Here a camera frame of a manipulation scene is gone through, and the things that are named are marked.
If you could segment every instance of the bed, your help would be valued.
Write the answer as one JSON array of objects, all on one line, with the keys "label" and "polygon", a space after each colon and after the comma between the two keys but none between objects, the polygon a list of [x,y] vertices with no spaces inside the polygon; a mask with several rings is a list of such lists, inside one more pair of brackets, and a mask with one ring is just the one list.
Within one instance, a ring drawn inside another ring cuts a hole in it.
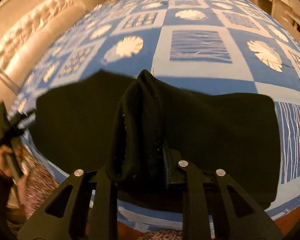
[{"label": "bed", "polygon": [[[20,89],[10,115],[35,108],[36,99],[48,90],[100,69],[133,77],[146,69],[170,85],[210,95],[270,96],[282,153],[277,197],[266,212],[277,220],[300,206],[300,46],[260,8],[248,0],[98,5],[49,47]],[[36,149],[29,132],[22,140],[59,182],[67,178]],[[123,201],[118,201],[118,220],[141,232],[182,229],[182,214]]]}]

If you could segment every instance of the round metal pin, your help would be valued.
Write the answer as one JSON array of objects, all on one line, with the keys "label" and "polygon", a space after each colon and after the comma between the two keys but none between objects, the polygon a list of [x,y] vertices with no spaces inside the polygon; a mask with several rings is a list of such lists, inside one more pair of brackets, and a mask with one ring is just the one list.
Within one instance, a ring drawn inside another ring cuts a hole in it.
[{"label": "round metal pin", "polygon": [[74,175],[75,176],[77,176],[77,177],[80,177],[80,176],[82,176],[83,175],[83,170],[76,170],[75,172],[74,172]]},{"label": "round metal pin", "polygon": [[179,161],[178,164],[179,164],[179,166],[181,166],[181,167],[186,167],[186,166],[188,166],[189,163],[188,163],[187,161],[183,161],[183,160],[182,160],[182,161]]},{"label": "round metal pin", "polygon": [[224,176],[226,174],[226,172],[223,169],[218,169],[218,170],[216,170],[216,174],[218,176],[222,177],[222,176]]}]

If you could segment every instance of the patterned bedspread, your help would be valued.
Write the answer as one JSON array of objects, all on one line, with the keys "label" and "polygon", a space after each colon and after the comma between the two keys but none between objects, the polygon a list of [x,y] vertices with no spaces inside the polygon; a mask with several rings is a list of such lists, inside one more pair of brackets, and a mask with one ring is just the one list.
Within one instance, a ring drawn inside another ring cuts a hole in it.
[{"label": "patterned bedspread", "polygon": [[[98,6],[50,47],[10,114],[34,108],[49,89],[101,68],[130,76],[147,69],[170,85],[211,95],[271,96],[282,161],[277,197],[266,212],[275,220],[300,205],[300,46],[264,11],[247,0],[121,0]],[[23,142],[59,182],[68,176],[38,152],[29,133]],[[119,221],[134,229],[182,228],[182,214],[118,204]]]}]

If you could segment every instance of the blue and white bedsheet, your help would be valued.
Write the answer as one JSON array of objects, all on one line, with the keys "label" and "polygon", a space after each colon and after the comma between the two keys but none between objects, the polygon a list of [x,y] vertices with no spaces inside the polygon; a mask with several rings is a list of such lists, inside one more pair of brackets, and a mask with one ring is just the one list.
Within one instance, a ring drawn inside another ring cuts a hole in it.
[{"label": "blue and white bedsheet", "polygon": [[[49,89],[100,69],[138,76],[143,69],[179,88],[211,95],[269,95],[276,105],[282,161],[277,219],[300,205],[300,46],[247,0],[121,0],[98,6],[62,35],[30,73],[10,114],[35,107]],[[62,182],[68,176],[23,138]],[[182,228],[182,214],[118,201],[119,221],[140,231]]]}]

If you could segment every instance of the dark sleeve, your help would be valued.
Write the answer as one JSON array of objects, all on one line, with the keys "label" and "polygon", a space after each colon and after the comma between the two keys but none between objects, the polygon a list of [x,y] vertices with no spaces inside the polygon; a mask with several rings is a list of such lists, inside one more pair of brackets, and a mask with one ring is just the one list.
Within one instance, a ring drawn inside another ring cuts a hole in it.
[{"label": "dark sleeve", "polygon": [[0,212],[6,212],[6,206],[9,200],[12,185],[12,179],[5,178],[0,174]]}]

